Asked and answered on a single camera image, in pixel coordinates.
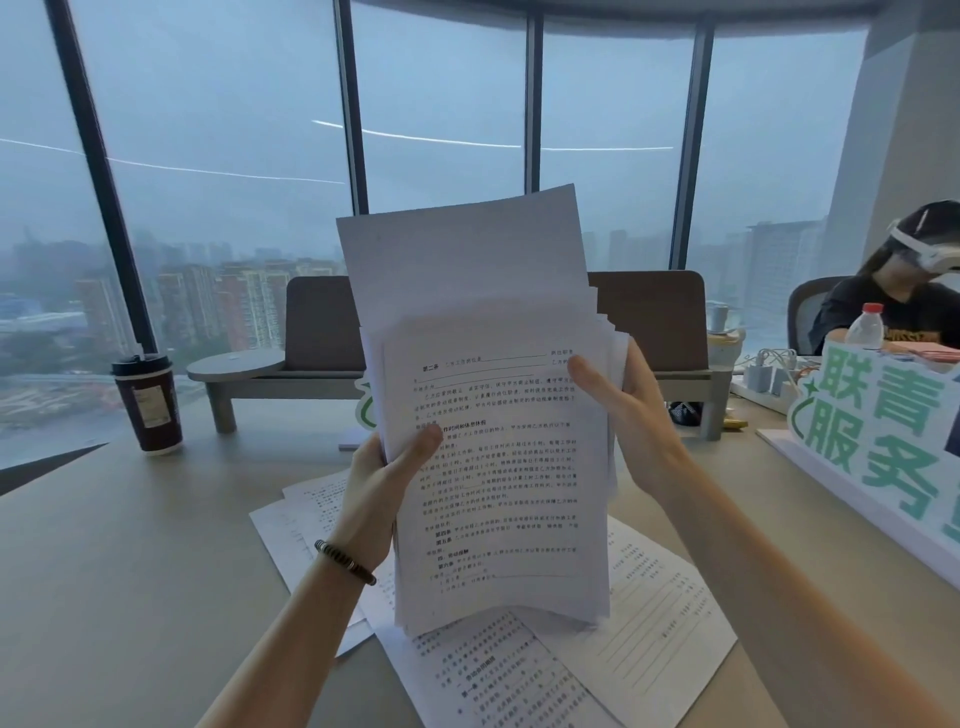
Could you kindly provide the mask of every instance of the black hair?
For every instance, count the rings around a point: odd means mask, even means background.
[[[943,200],[928,203],[900,220],[897,229],[930,245],[957,242],[960,240],[960,202]],[[916,251],[891,236],[864,261],[857,274],[869,276],[876,273],[894,255],[900,255],[912,262],[917,259]]]

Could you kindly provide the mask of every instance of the glass window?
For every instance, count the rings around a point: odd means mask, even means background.
[[[334,221],[352,213],[330,0],[96,0],[74,16],[175,371],[282,347],[287,280],[343,272]]]
[[[693,36],[548,20],[540,188],[574,182],[587,266],[670,263]]]
[[[687,267],[742,314],[749,351],[786,347],[791,291],[862,257],[863,240],[823,241],[865,39],[731,28],[714,44]]]
[[[526,21],[409,9],[352,4],[370,212],[523,194]]]
[[[43,3],[0,5],[0,65],[3,469],[125,431],[133,335]]]

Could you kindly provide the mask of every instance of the bracelet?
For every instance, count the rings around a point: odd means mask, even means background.
[[[373,574],[357,564],[355,561],[353,561],[353,559],[351,559],[333,544],[328,544],[323,539],[317,539],[317,543],[315,543],[313,547],[324,556],[333,559],[334,562],[342,566],[358,579],[361,579],[368,586],[373,586],[376,584],[376,577]]]

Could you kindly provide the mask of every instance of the sky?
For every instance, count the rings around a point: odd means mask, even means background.
[[[337,254],[350,197],[328,3],[77,0],[73,13],[134,241]],[[521,194],[523,18],[354,3],[353,24],[371,211]],[[701,242],[829,212],[865,37],[718,36]],[[692,50],[688,28],[547,22],[541,186],[575,182],[582,228],[601,241],[672,226]],[[80,141],[40,0],[0,5],[0,62],[0,252],[26,227],[102,242],[84,158],[44,148]]]

